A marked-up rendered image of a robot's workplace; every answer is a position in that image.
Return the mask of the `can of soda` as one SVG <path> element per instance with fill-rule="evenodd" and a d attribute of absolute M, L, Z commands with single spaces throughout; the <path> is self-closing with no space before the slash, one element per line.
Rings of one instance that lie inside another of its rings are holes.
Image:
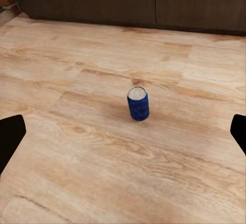
<path fill-rule="evenodd" d="M 129 90 L 128 104 L 133 119 L 143 121 L 149 116 L 148 95 L 145 88 L 137 86 Z"/>

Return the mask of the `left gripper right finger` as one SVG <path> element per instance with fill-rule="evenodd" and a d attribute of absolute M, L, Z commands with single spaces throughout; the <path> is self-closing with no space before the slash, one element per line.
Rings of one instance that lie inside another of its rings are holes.
<path fill-rule="evenodd" d="M 246 116 L 234 115 L 230 132 L 246 155 Z"/>

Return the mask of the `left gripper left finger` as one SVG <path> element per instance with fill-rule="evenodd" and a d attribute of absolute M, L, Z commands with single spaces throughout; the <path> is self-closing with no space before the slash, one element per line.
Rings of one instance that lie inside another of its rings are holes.
<path fill-rule="evenodd" d="M 0 120 L 0 174 L 26 134 L 21 114 Z"/>

